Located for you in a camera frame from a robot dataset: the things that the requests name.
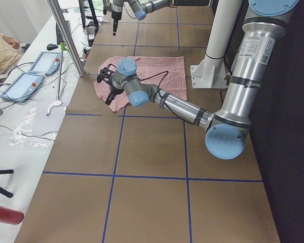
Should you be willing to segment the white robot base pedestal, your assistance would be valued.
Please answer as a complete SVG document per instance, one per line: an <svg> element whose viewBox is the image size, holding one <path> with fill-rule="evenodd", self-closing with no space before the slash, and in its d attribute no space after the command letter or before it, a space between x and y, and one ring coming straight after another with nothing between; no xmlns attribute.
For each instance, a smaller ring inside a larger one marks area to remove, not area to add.
<svg viewBox="0 0 304 243"><path fill-rule="evenodd" d="M224 57L242 0L219 0L204 59L191 66L194 89L225 89Z"/></svg>

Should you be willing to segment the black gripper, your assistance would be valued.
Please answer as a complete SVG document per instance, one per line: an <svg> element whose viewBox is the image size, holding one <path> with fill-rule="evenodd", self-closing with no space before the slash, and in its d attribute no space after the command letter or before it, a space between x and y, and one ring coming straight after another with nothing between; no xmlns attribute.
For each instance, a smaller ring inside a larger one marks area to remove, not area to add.
<svg viewBox="0 0 304 243"><path fill-rule="evenodd" d="M111 17L113 19L113 31L112 31L112 34L113 34L113 36L115 36L117 34L118 21L121 19L121 13L113 11L112 14L111 14Z"/></svg>
<svg viewBox="0 0 304 243"><path fill-rule="evenodd" d="M124 92L124 89L119 89L119 88L116 88L115 86L113 85L110 85L109 86L109 90L110 90L110 93L107 97L107 99L105 100L105 104L107 105L110 105L111 102L115 99L115 97L121 93Z"/></svg>

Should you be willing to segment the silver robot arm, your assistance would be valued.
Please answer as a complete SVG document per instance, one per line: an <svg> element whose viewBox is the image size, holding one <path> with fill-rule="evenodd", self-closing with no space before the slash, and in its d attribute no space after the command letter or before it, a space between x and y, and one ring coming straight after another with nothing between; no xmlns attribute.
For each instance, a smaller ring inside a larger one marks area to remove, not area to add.
<svg viewBox="0 0 304 243"><path fill-rule="evenodd" d="M123 1L114 0L109 4L109 9L111 11L111 17L113 19L113 36L117 34L118 22L122 18L124 2L127 2L132 12L134 13L137 20L143 20L148 13L152 13L156 10L172 7L177 5L176 1L147 1L146 3L141 3L140 1Z"/></svg>
<svg viewBox="0 0 304 243"><path fill-rule="evenodd" d="M249 113L277 39L288 29L297 1L247 1L243 18L243 38L230 67L225 65L226 50L242 1L219 1L205 55L190 67L190 83L197 91L214 91L220 108L215 112L181 99L160 84L144 84L137 64L123 58L107 65L98 80L108 84L106 104L125 94L133 107L148 102L170 111L182 121L205 132L205 146L216 158L233 159L245 148L251 127Z"/></svg>

